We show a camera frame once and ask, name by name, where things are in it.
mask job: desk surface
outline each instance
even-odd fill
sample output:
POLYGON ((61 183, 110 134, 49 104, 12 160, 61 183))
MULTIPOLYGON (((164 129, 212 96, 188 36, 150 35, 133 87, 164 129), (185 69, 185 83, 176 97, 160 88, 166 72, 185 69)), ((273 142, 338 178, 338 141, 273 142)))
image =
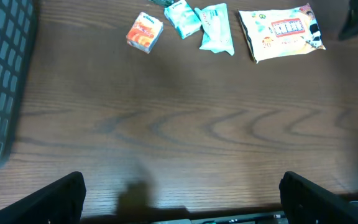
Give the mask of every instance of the desk surface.
POLYGON ((74 170, 88 189, 84 216, 114 213, 137 183, 148 196, 129 208, 190 212, 278 204, 287 170, 358 191, 358 38, 336 40, 347 1, 310 0, 327 50, 257 65, 236 10, 306 1, 226 2, 233 57, 199 50, 202 32, 181 40, 146 0, 40 1, 0 209, 74 170), (165 24, 149 55, 125 40, 140 11, 165 24))

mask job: orange carton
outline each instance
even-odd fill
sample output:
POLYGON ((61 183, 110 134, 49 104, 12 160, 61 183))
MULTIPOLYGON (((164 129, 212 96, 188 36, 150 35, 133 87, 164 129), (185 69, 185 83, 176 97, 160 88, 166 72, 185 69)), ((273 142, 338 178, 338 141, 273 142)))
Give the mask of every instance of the orange carton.
POLYGON ((162 30, 163 23, 161 21, 141 12, 127 34, 127 43, 150 53, 162 30))

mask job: teal wrapper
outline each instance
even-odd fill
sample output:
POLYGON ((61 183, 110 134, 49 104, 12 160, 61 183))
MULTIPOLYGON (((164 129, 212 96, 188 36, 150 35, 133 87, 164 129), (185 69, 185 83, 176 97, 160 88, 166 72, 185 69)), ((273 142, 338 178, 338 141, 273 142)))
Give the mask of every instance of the teal wrapper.
POLYGON ((164 14, 182 39, 201 29, 201 21, 185 0, 180 0, 170 7, 166 7, 164 14))
POLYGON ((195 8, 204 29, 201 50, 211 50, 214 53, 226 51, 234 55, 231 38, 229 17, 226 3, 208 6, 203 10, 195 8))
POLYGON ((149 0, 150 2, 154 2, 162 7, 168 7, 171 6, 174 2, 174 0, 149 0))

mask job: gray mesh basket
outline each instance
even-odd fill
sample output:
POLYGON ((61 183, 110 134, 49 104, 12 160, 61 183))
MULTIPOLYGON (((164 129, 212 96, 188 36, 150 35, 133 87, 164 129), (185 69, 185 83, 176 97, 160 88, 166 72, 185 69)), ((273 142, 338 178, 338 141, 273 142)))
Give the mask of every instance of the gray mesh basket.
POLYGON ((0 0, 0 167, 13 143, 36 27, 31 0, 0 0))

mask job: snack bag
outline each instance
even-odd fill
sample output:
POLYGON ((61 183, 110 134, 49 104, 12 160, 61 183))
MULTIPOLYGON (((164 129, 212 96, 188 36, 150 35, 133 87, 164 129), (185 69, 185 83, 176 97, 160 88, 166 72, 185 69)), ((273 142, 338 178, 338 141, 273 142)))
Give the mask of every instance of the snack bag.
POLYGON ((229 17, 226 3, 208 6, 203 10, 195 8, 204 29, 201 50, 212 50, 214 53, 226 51, 234 55, 231 39, 229 17))
POLYGON ((127 34, 127 43, 146 53, 150 53, 162 30, 162 22, 141 12, 127 34))
POLYGON ((288 10, 239 11, 239 15, 256 63, 326 49, 309 4, 288 10))
POLYGON ((201 29, 201 21, 185 0, 166 7, 164 14, 182 39, 201 29))

